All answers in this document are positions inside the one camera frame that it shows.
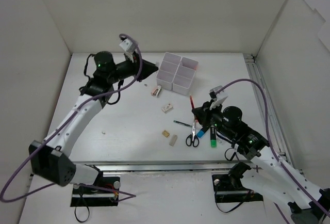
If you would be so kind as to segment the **orange red pen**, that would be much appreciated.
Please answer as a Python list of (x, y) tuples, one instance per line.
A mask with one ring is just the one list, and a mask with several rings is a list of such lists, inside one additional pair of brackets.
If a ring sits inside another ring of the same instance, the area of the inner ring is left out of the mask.
[(195, 108), (195, 105), (194, 105), (194, 101), (193, 101), (192, 95), (189, 95), (189, 99), (190, 99), (191, 108), (194, 109)]

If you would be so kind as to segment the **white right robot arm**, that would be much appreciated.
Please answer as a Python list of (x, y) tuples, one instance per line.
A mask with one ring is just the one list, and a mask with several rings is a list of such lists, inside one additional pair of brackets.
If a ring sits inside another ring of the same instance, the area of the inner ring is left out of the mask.
[(269, 174), (268, 178), (263, 177), (239, 162), (228, 174), (229, 185), (259, 193), (289, 212), (294, 223), (322, 223), (329, 215), (329, 189), (307, 180), (274, 152), (268, 140), (242, 121), (241, 109), (210, 106), (210, 102), (205, 102), (192, 110), (199, 124), (213, 126), (237, 153)]

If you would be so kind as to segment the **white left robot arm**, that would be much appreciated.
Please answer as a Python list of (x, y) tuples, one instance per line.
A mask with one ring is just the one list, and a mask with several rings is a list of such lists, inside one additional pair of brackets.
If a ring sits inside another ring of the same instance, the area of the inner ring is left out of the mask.
[(84, 184), (92, 193), (103, 187), (103, 173), (96, 167), (77, 165), (70, 154), (78, 138), (89, 122), (109, 103), (115, 83), (134, 76), (138, 82), (158, 71), (156, 64), (142, 59), (134, 52), (115, 63), (110, 52), (90, 54), (96, 70), (87, 83), (80, 88), (80, 95), (66, 118), (43, 142), (33, 141), (29, 146), (31, 167), (34, 174), (59, 186)]

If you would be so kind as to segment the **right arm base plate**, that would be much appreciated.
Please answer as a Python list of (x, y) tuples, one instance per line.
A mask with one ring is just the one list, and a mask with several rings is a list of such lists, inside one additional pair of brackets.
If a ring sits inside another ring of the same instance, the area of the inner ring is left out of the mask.
[(216, 203), (263, 202), (263, 196), (241, 183), (232, 183), (227, 174), (213, 174), (213, 191)]

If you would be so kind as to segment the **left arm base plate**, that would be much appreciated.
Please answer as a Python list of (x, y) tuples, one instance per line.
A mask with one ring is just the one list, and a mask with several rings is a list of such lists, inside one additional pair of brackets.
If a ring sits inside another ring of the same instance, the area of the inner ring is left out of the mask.
[[(104, 188), (119, 190), (121, 183), (120, 177), (108, 176), (104, 178)], [(88, 206), (88, 207), (104, 207), (117, 206), (119, 194), (112, 191), (100, 190), (88, 187), (79, 187), (72, 189), (70, 207)]]

